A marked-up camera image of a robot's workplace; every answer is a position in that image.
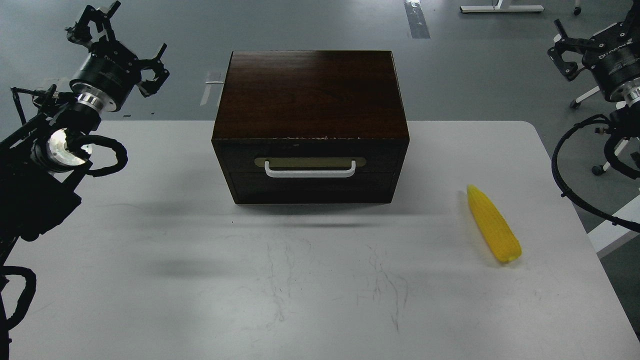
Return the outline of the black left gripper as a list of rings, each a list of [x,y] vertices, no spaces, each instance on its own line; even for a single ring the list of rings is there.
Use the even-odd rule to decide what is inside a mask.
[[[166,43],[160,46],[155,57],[137,60],[137,55],[115,38],[111,18],[121,4],[114,1],[106,10],[87,5],[74,25],[65,29],[67,41],[90,47],[89,55],[71,78],[71,91],[75,94],[98,92],[107,112],[118,112],[135,85],[141,95],[148,98],[157,94],[170,76],[162,62]],[[93,41],[91,23],[100,35],[99,41]],[[153,78],[142,80],[141,72],[148,70],[153,71]]]

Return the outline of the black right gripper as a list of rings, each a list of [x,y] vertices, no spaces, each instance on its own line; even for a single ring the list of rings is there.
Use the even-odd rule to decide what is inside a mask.
[[[591,38],[572,38],[560,19],[555,19],[557,36],[547,55],[565,80],[572,82],[588,70],[606,101],[638,103],[639,19],[639,0],[633,1],[621,23],[613,23]],[[564,59],[567,52],[582,55],[583,64]]]

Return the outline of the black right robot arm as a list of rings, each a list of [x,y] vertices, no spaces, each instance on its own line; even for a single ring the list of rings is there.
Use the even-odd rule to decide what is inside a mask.
[[[603,145],[606,162],[618,173],[627,178],[639,178],[639,153],[633,152],[634,166],[622,162],[615,150],[619,143],[638,138],[639,125],[639,86],[640,86],[640,43],[639,43],[640,3],[634,0],[625,18],[599,30],[589,38],[570,37],[559,19],[554,20],[557,37],[547,50],[557,70],[570,82],[582,71],[589,71],[604,100],[610,103],[622,103],[622,107],[608,116],[595,114],[574,124],[560,137],[551,155],[551,175],[561,191],[563,198],[586,212],[638,233],[640,226],[635,221],[618,218],[608,214],[582,199],[569,187],[560,173],[558,157],[564,143],[578,130],[594,126],[598,133],[608,135]]]

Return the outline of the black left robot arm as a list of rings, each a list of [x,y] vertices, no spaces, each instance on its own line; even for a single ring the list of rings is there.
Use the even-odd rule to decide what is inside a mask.
[[[81,203],[76,188],[86,176],[118,173],[128,163],[125,146],[97,135],[103,112],[118,112],[134,88],[156,94],[169,78],[162,62],[167,44],[149,59],[139,58],[115,37],[111,19],[121,6],[86,6],[69,42],[87,48],[87,58],[69,91],[11,88],[22,125],[1,142],[1,287],[11,276],[24,288],[13,314],[1,309],[1,358],[10,357],[10,331],[25,318],[37,289],[32,269],[6,265],[19,239],[32,242],[59,226]]]

